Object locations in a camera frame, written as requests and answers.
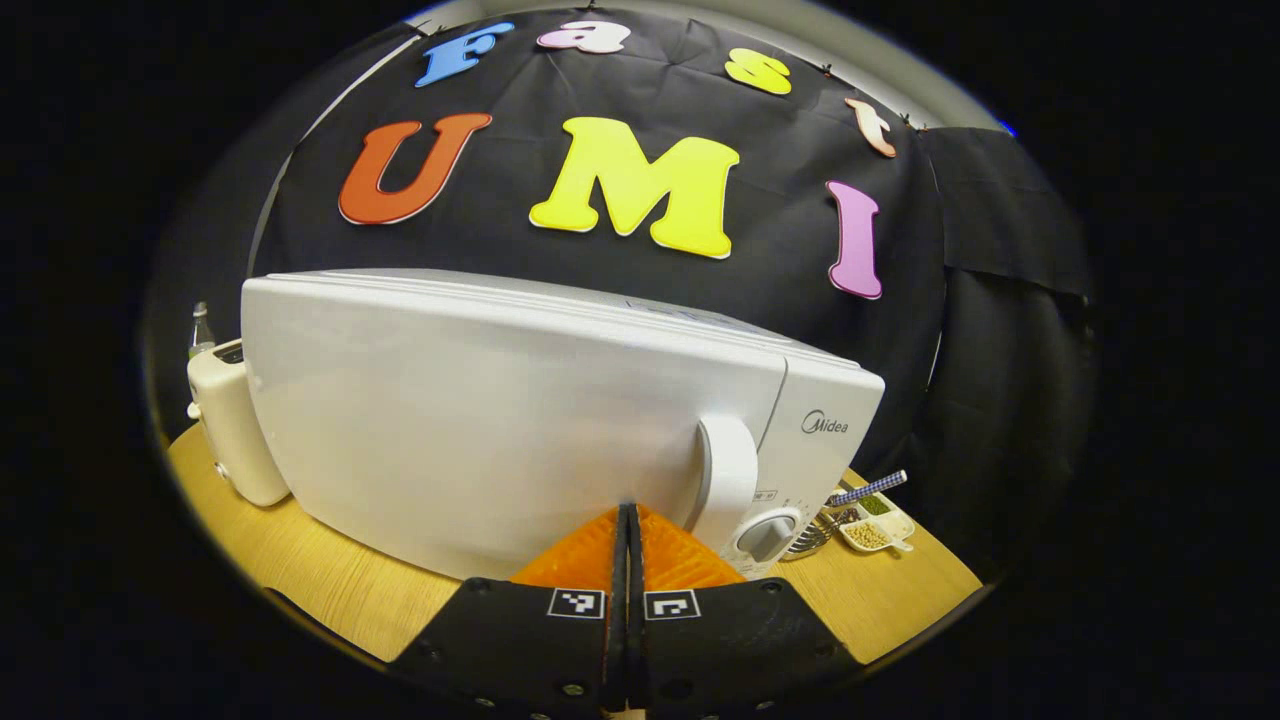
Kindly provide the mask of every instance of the pink letter i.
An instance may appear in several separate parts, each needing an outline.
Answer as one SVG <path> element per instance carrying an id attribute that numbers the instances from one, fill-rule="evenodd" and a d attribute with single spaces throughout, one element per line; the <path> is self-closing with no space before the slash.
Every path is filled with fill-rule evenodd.
<path id="1" fill-rule="evenodd" d="M 827 190 L 836 199 L 840 211 L 840 255 L 827 270 L 831 284 L 840 290 L 876 300 L 881 296 L 876 277 L 876 249 L 872 246 L 872 217 L 879 213 L 876 201 L 859 190 L 831 181 Z"/>

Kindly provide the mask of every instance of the green bean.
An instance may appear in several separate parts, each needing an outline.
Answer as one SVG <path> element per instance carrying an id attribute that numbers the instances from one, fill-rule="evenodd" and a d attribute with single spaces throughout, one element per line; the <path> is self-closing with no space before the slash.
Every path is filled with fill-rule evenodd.
<path id="1" fill-rule="evenodd" d="M 868 495 L 867 497 L 858 501 L 859 505 L 867 509 L 872 515 L 883 515 L 888 512 L 888 506 L 881 502 L 874 495 Z"/>

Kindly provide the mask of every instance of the table surface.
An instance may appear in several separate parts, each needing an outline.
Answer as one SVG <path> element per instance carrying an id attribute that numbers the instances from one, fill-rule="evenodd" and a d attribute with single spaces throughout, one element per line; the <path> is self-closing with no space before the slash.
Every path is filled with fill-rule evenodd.
<path id="1" fill-rule="evenodd" d="M 458 587 L 458 580 L 366 547 L 315 520 L 291 496 L 257 507 L 214 470 L 198 423 L 169 448 L 192 510 L 232 562 L 265 588 L 370 655 L 390 661 Z M 854 471 L 845 484 L 865 484 Z M 978 578 L 916 523 L 914 552 L 860 553 L 833 537 L 819 552 L 778 562 L 787 579 L 868 664 L 932 625 L 982 587 Z"/>

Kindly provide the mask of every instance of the yellow letter m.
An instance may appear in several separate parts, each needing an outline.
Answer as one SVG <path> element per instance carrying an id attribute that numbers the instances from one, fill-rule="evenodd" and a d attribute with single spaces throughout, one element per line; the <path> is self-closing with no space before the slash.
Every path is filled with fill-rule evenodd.
<path id="1" fill-rule="evenodd" d="M 663 247 L 728 258 L 732 242 L 724 234 L 724 184 L 737 164 L 737 151 L 701 137 L 686 137 L 653 164 L 626 123 L 607 118 L 571 118 L 564 129 L 573 136 L 552 196 L 534 205 L 529 220 L 538 227 L 586 232 L 600 214 L 591 209 L 591 188 L 599 178 L 613 231 L 626 237 L 667 193 L 667 214 L 649 233 Z"/>

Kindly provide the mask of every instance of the white microwave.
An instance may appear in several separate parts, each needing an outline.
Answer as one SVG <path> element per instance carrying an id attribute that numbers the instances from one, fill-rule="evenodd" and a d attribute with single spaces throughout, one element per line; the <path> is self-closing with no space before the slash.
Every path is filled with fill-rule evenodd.
<path id="1" fill-rule="evenodd" d="M 622 502 L 763 577 L 884 382 L 736 319 L 419 269 L 244 282 L 250 395 L 301 507 L 388 555 L 504 579 Z"/>

